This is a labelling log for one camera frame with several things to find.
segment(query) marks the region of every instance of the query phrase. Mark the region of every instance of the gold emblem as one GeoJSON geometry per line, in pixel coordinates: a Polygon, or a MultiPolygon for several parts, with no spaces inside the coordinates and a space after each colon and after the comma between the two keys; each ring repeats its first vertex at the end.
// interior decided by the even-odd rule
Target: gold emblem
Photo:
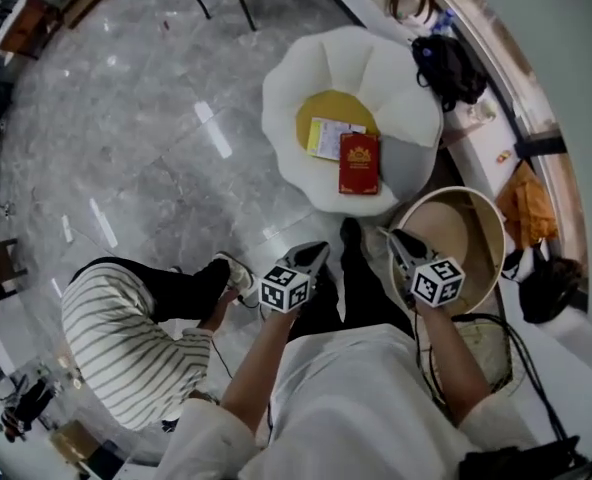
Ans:
{"type": "Polygon", "coordinates": [[[350,149],[347,155],[347,160],[359,164],[369,163],[372,161],[372,155],[365,148],[360,146],[350,149]]]}

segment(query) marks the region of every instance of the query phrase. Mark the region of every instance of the black shoe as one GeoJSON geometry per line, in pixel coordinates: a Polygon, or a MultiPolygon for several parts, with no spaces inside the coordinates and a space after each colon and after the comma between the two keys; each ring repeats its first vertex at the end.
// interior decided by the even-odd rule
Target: black shoe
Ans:
{"type": "Polygon", "coordinates": [[[345,244],[345,248],[360,247],[363,241],[363,230],[360,224],[353,217],[346,217],[340,226],[340,239],[345,244]]]}

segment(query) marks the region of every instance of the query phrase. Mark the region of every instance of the white sleeve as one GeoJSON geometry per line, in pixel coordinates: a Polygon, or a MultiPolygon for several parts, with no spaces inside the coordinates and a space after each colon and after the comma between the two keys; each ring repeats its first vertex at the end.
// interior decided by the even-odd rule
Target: white sleeve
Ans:
{"type": "Polygon", "coordinates": [[[538,446],[512,401],[502,394],[490,395],[474,407],[459,429],[483,451],[516,446],[538,446]]]}
{"type": "Polygon", "coordinates": [[[205,400],[188,400],[155,480],[235,478],[258,453],[254,435],[236,416],[205,400]]]}

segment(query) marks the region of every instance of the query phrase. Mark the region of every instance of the bottle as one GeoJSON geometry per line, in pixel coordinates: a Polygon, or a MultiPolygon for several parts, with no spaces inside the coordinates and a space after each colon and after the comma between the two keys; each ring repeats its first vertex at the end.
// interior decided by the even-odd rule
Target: bottle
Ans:
{"type": "Polygon", "coordinates": [[[452,23],[454,23],[454,17],[456,13],[451,9],[446,9],[436,19],[436,23],[431,28],[432,34],[443,34],[447,35],[451,29],[452,23]]]}

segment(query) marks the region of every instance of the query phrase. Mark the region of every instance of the white sneaker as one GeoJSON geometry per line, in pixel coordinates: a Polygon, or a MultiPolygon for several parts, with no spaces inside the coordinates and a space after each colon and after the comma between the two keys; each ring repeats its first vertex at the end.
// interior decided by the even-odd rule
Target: white sneaker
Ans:
{"type": "Polygon", "coordinates": [[[236,288],[244,298],[251,287],[254,286],[254,274],[240,261],[235,260],[224,251],[217,252],[212,258],[212,260],[219,259],[229,263],[229,280],[227,281],[227,285],[230,288],[236,288]]]}

